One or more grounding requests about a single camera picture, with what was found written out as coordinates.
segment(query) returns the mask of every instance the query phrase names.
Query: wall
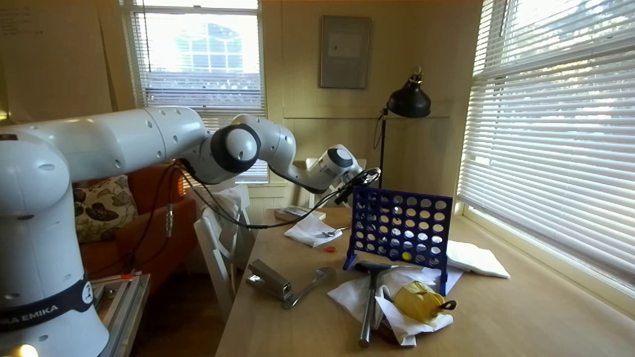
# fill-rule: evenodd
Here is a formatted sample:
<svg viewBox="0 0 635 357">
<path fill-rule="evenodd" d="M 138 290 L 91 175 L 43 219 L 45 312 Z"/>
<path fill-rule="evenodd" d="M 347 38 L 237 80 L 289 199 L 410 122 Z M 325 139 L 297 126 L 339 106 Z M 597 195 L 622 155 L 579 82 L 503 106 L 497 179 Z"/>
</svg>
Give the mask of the wall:
<svg viewBox="0 0 635 357">
<path fill-rule="evenodd" d="M 77 11 L 91 15 L 93 22 L 83 26 L 96 30 L 98 46 L 102 46 L 102 66 L 93 72 L 95 76 L 104 74 L 106 94 L 102 98 L 110 110 L 134 108 L 116 0 L 5 0 L 3 5 L 43 7 L 53 15 Z M 432 114 L 424 122 L 390 118 L 382 185 L 384 189 L 452 195 L 477 11 L 479 0 L 263 0 L 265 114 L 295 134 L 297 159 L 317 157 L 329 145 L 343 143 L 368 165 L 376 165 L 376 118 L 388 94 L 420 68 Z M 364 90 L 317 88 L 319 18 L 325 15 L 370 18 L 370 66 Z M 81 34 L 79 28 L 65 28 L 65 32 Z M 98 50 L 95 44 L 75 42 L 73 36 L 55 38 L 47 46 L 67 46 L 73 54 L 83 54 L 87 48 Z M 11 62 L 25 60 L 37 64 L 35 60 L 45 58 L 11 58 Z M 0 110 L 5 108 L 7 98 L 5 62 L 7 56 L 0 56 Z M 71 84 L 85 80 L 91 78 L 65 72 L 65 78 L 53 84 L 61 94 Z M 271 179 L 267 187 L 249 189 L 249 193 L 255 209 L 289 203 L 289 185 L 279 179 Z"/>
<path fill-rule="evenodd" d="M 116 0 L 1 0 L 0 44 L 13 124 L 134 106 Z"/>
</svg>

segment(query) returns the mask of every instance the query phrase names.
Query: orange chair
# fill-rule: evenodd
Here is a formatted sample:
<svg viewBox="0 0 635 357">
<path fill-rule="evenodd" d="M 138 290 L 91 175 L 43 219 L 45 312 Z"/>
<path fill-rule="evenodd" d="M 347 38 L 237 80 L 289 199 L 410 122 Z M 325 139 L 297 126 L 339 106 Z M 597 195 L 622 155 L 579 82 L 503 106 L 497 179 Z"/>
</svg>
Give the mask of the orange chair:
<svg viewBox="0 0 635 357">
<path fill-rule="evenodd" d="M 148 167 L 126 175 L 138 217 L 106 241 L 79 245 L 89 280 L 138 270 L 150 274 L 150 294 L 192 256 L 196 249 L 196 203 L 184 195 L 176 167 Z M 166 235 L 166 213 L 172 231 Z"/>
</svg>

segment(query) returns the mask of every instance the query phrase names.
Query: window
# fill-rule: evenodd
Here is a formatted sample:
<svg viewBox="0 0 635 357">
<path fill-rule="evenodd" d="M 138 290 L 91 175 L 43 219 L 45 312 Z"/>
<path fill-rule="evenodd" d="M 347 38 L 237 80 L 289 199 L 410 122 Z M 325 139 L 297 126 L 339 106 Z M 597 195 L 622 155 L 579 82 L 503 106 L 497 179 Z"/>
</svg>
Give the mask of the window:
<svg viewBox="0 0 635 357">
<path fill-rule="evenodd" d="M 635 284 L 635 3 L 483 0 L 458 199 Z"/>
<path fill-rule="evenodd" d="M 124 0 L 142 106 L 263 108 L 257 0 Z"/>
</svg>

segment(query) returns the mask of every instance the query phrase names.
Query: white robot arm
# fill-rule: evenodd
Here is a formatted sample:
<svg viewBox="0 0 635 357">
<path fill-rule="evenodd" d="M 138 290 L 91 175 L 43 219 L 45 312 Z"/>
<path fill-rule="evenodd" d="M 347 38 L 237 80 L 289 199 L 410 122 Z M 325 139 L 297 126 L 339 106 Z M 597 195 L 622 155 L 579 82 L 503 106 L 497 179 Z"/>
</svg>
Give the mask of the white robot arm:
<svg viewBox="0 0 635 357">
<path fill-rule="evenodd" d="M 293 167 L 293 157 L 285 128 L 241 116 L 208 134 L 186 108 L 0 128 L 0 356 L 29 346 L 39 357 L 85 357 L 106 344 L 83 276 L 71 183 L 172 159 L 200 183 L 222 183 L 261 159 L 311 193 L 360 173 L 341 145 L 311 171 Z"/>
</svg>

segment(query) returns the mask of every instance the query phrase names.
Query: wooden table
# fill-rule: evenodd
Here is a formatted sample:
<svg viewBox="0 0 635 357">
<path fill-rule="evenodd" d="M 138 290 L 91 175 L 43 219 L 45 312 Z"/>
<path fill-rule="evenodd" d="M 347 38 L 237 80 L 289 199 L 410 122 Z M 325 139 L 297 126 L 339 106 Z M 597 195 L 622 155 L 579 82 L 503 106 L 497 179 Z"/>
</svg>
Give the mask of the wooden table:
<svg viewBox="0 0 635 357">
<path fill-rule="evenodd" d="M 333 227 L 347 221 L 347 213 L 327 213 L 327 223 Z M 632 320 L 487 239 L 466 221 L 452 219 L 450 239 L 491 251 L 511 280 L 464 274 L 450 292 L 458 304 L 452 326 L 432 336 L 418 336 L 418 346 L 412 350 L 400 350 L 378 338 L 360 350 L 358 322 L 327 298 L 327 292 L 341 282 L 358 278 L 354 272 L 341 270 L 347 237 L 335 241 L 331 245 L 335 254 L 329 254 L 285 239 L 283 229 L 261 231 L 249 260 L 265 262 L 293 284 L 305 282 L 315 268 L 329 266 L 337 270 L 335 282 L 315 290 L 293 310 L 281 310 L 279 302 L 241 282 L 216 356 L 632 357 Z"/>
</svg>

